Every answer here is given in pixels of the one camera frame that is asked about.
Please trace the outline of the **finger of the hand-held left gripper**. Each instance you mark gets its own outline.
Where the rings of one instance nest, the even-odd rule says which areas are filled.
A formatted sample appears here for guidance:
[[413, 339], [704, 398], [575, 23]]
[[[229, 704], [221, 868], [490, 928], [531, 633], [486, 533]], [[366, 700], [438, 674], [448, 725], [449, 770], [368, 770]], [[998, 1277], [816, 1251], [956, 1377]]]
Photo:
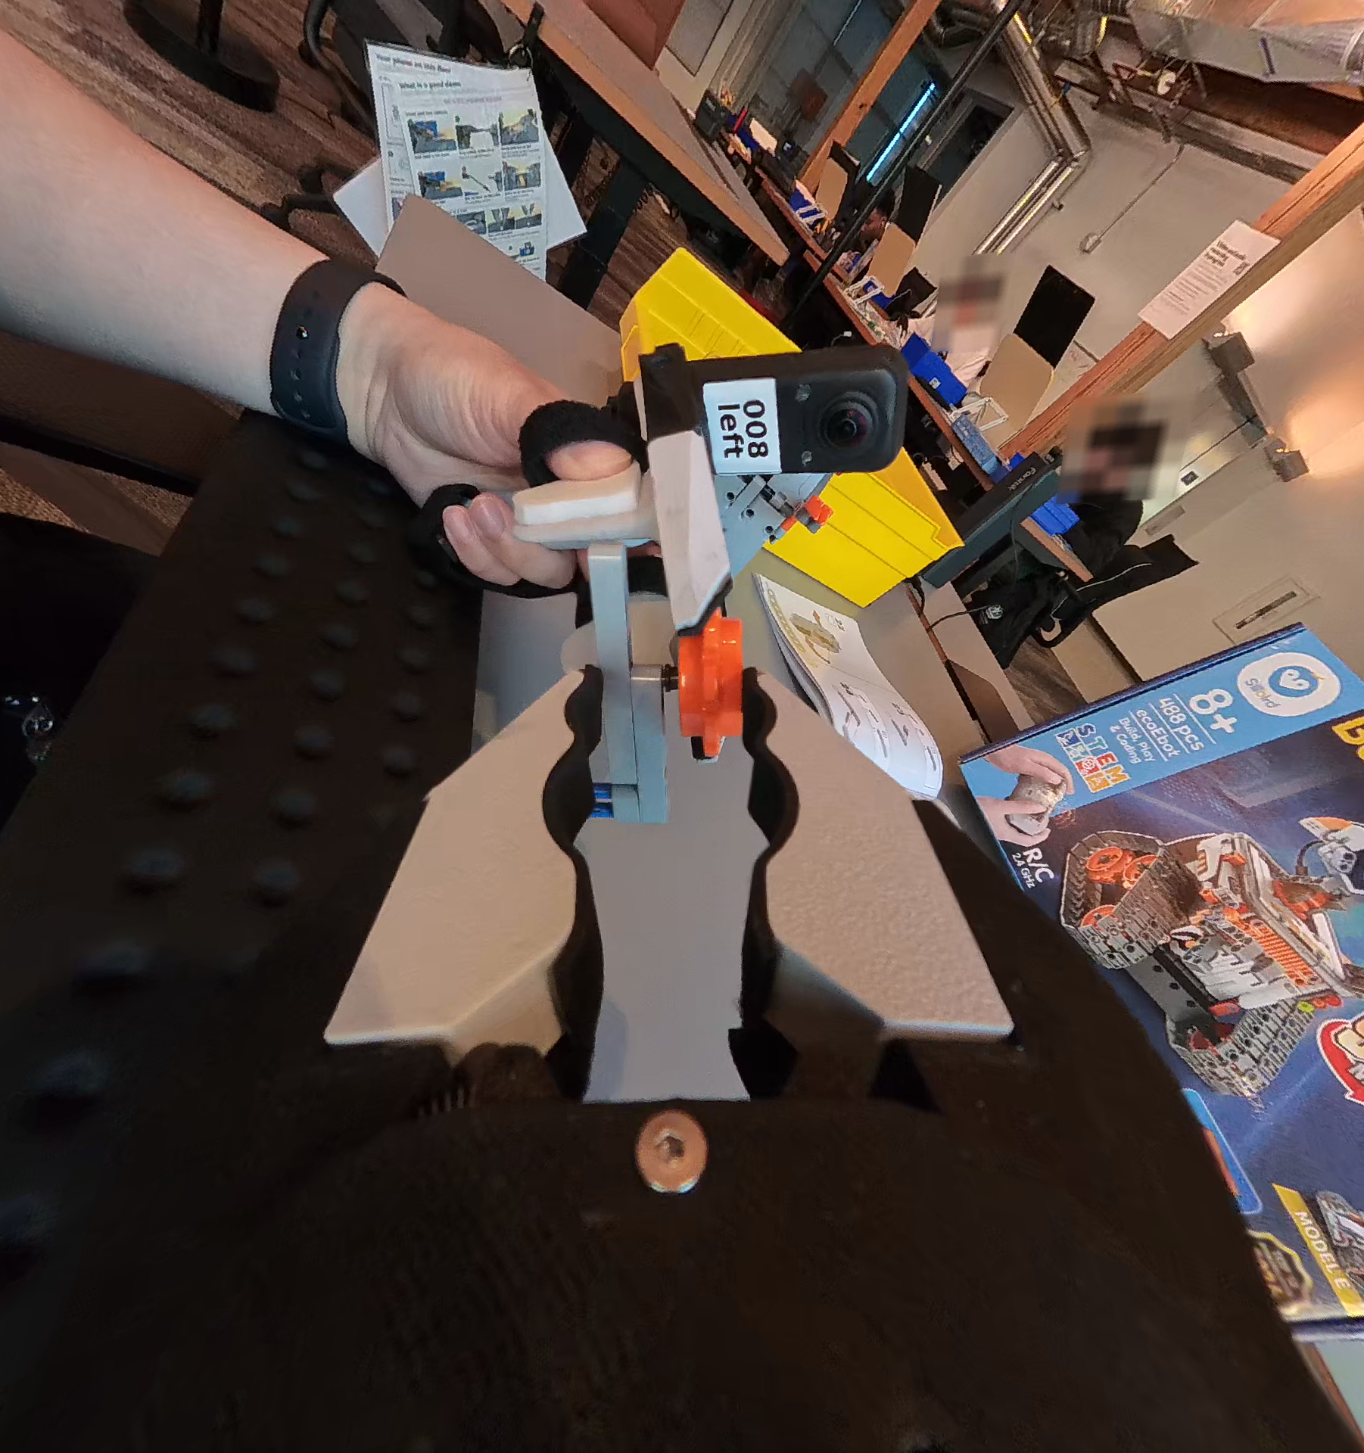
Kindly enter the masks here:
[[731, 586], [714, 473], [696, 431], [648, 442], [655, 542], [677, 633], [698, 633]]

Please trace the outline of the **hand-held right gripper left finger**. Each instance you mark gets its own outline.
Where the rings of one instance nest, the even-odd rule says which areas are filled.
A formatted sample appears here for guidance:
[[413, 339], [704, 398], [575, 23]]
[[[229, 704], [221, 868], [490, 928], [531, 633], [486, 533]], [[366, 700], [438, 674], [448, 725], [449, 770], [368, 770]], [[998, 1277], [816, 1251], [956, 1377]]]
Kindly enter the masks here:
[[602, 673], [569, 671], [424, 799], [323, 1030], [333, 1045], [533, 1050], [581, 1099], [602, 1001], [586, 863]]

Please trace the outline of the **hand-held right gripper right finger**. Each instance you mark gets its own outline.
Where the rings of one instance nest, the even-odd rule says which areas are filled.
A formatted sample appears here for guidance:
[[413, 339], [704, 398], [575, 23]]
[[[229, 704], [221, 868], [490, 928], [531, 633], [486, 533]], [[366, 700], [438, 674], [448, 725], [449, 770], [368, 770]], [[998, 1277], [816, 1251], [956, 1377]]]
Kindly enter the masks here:
[[1006, 1042], [1011, 1014], [928, 832], [948, 821], [759, 670], [742, 673], [742, 747], [762, 836], [733, 1028], [745, 1094], [866, 1094], [904, 1045]]

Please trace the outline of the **orange gear wheel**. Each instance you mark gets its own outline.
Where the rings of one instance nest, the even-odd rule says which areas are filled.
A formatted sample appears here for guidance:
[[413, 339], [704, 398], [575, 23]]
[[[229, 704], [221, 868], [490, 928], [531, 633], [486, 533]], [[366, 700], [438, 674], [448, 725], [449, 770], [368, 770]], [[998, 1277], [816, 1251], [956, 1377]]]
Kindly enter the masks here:
[[681, 734], [696, 759], [717, 759], [725, 740], [742, 736], [742, 622], [717, 607], [676, 646]]

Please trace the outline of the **grey beam assembly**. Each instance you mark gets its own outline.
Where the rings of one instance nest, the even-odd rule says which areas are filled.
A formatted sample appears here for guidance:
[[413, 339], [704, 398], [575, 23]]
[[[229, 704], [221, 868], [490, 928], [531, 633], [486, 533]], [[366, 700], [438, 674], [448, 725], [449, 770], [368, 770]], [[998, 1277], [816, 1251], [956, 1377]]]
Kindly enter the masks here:
[[632, 558], [618, 542], [585, 553], [594, 662], [600, 668], [604, 784], [610, 814], [624, 824], [663, 824], [666, 805], [665, 679], [671, 667], [670, 605], [654, 580], [632, 589]]

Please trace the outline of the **yellow plastic bin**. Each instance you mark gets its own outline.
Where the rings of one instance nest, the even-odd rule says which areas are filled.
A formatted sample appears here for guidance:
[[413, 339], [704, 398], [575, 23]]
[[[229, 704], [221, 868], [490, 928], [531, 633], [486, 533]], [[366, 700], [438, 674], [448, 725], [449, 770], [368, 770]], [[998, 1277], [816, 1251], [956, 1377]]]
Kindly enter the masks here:
[[[797, 354], [799, 346], [706, 264], [677, 248], [643, 281], [618, 325], [621, 376], [641, 354], [676, 343], [688, 360]], [[762, 547], [852, 605], [869, 605], [962, 545], [942, 503], [906, 451], [873, 472], [836, 475], [816, 530], [792, 525]]]

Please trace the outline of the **person's left forearm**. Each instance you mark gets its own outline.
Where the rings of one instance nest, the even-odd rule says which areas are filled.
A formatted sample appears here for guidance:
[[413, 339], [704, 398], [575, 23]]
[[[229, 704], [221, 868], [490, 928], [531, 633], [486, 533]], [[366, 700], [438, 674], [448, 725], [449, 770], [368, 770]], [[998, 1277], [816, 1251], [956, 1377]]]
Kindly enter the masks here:
[[0, 27], [0, 328], [272, 412], [319, 253], [141, 140]]

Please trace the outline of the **grey robot model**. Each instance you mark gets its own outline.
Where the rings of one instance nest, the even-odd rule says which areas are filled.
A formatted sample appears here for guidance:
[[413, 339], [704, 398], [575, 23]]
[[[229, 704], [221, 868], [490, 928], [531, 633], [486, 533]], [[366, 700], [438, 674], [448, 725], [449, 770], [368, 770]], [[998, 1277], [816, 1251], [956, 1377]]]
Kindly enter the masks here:
[[731, 575], [739, 575], [755, 555], [794, 527], [817, 533], [832, 517], [832, 508], [817, 501], [832, 478], [832, 473], [715, 475]]

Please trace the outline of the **dark grey flat device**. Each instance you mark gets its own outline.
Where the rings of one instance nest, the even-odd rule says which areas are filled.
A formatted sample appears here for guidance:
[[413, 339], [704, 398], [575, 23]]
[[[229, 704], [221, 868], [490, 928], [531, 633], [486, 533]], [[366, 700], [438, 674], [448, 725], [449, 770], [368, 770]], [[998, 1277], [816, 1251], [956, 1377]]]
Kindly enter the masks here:
[[1019, 522], [1046, 505], [1058, 489], [1060, 456], [1028, 454], [1011, 472], [953, 520], [959, 544], [928, 564], [917, 583], [928, 588], [950, 585], [968, 572], [981, 558], [1006, 542]]

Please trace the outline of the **open instruction booklet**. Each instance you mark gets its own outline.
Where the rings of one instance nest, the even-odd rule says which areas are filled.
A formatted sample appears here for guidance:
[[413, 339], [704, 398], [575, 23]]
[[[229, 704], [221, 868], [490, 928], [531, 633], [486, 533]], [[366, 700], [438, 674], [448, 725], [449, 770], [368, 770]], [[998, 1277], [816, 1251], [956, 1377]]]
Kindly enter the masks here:
[[910, 797], [939, 797], [943, 756], [873, 660], [857, 621], [766, 575], [753, 580], [783, 662], [817, 715]]

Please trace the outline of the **black disc-topped pole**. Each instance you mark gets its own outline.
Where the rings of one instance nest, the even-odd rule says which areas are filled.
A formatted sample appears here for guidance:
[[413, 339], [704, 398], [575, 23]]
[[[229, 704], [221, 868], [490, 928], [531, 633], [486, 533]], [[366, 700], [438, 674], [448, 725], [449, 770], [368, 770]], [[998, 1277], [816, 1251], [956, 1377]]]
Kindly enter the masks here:
[[898, 193], [898, 184], [902, 173], [909, 168], [909, 163], [917, 152], [918, 146], [926, 138], [926, 127], [937, 118], [937, 113], [948, 111], [948, 108], [959, 99], [965, 91], [967, 82], [972, 77], [973, 71], [986, 58], [989, 50], [997, 45], [1008, 30], [1008, 25], [1014, 14], [1020, 9], [1024, 1], [1006, 1], [1002, 8], [995, 9], [986, 28], [976, 38], [975, 45], [967, 52], [962, 63], [948, 78], [945, 88], [934, 99], [932, 105], [923, 113], [923, 119], [912, 129], [906, 130], [906, 144], [896, 148], [896, 154], [890, 155], [888, 151], [882, 152], [885, 160], [890, 160], [890, 165], [877, 177], [877, 185], [873, 187], [869, 196], [857, 201], [854, 210], [846, 215], [846, 223], [836, 229], [836, 240], [827, 255], [819, 261], [811, 278], [803, 283], [797, 300], [791, 306], [789, 313], [781, 321], [781, 328], [788, 336], [792, 336], [799, 327], [800, 314], [805, 310], [805, 303], [816, 292], [819, 286], [833, 278], [833, 270], [838, 259], [843, 253], [852, 248], [854, 240], [858, 237], [868, 215], [869, 209], [876, 203], [879, 188], [890, 188]]

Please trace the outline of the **blue robot kit box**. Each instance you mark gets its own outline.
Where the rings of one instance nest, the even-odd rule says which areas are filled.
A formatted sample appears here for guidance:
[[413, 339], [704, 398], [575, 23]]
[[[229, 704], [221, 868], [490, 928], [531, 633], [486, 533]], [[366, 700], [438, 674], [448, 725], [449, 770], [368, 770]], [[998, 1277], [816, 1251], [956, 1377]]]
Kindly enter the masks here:
[[1289, 626], [959, 767], [1181, 1085], [1274, 1305], [1364, 1336], [1364, 681]]

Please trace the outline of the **white paper notice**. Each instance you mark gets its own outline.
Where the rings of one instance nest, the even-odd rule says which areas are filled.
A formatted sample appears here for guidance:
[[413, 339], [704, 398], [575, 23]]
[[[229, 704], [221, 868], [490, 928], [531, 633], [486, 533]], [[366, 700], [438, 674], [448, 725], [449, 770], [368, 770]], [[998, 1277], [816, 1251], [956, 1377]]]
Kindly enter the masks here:
[[1140, 321], [1162, 336], [1176, 336], [1274, 247], [1277, 239], [1231, 221], [1140, 308]]

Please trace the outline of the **long grey worktable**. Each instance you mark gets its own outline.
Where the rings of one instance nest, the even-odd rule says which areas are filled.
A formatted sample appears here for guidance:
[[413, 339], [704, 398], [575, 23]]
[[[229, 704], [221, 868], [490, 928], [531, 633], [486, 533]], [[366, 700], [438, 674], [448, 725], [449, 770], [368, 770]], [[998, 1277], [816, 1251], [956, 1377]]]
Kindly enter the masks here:
[[654, 69], [644, 66], [580, 1], [544, 1], [534, 55], [577, 93], [575, 107], [594, 133], [660, 196], [687, 217], [734, 234], [772, 262], [788, 244], [742, 177], [703, 143]]

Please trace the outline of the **black wristband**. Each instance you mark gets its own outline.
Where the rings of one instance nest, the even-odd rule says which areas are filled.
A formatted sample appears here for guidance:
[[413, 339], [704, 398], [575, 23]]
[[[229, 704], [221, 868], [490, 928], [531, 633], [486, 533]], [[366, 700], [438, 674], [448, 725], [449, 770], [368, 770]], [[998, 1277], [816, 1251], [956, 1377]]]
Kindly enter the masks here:
[[268, 357], [272, 410], [279, 421], [325, 443], [349, 440], [338, 387], [341, 321], [355, 295], [369, 286], [405, 295], [380, 272], [323, 259], [294, 278], [279, 305]]

